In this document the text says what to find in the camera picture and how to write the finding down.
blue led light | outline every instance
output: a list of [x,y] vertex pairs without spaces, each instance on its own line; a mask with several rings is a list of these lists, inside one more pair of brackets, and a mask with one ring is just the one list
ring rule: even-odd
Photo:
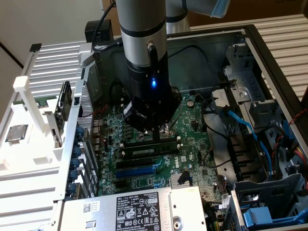
[[152,88],[156,88],[156,80],[154,78],[152,79]]

white wall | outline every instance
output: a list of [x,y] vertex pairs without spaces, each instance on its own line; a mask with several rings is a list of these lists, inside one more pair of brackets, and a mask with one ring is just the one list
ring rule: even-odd
[[[32,44],[85,40],[87,21],[101,15],[100,0],[0,0],[0,41],[24,64]],[[7,107],[20,72],[0,48],[0,112]]]

blue pcie slot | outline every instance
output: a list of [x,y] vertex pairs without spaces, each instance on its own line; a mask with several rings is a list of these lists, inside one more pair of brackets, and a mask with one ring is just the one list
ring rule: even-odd
[[150,174],[151,175],[155,174],[155,167],[149,166],[149,167],[140,167],[137,169],[118,171],[116,172],[115,177],[125,178],[125,177],[134,177],[134,176],[150,175]]

power supply label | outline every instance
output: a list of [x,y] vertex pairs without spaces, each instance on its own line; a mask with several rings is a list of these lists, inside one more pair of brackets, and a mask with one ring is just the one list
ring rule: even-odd
[[116,199],[115,231],[160,231],[158,192]]

robotic arm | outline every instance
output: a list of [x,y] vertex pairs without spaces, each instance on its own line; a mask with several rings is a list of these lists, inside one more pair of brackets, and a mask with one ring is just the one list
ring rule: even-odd
[[123,112],[128,124],[141,132],[153,132],[153,140],[158,141],[159,130],[170,121],[182,100],[179,90],[169,83],[168,20],[181,21],[187,10],[222,17],[229,2],[116,0],[132,90],[132,100]]

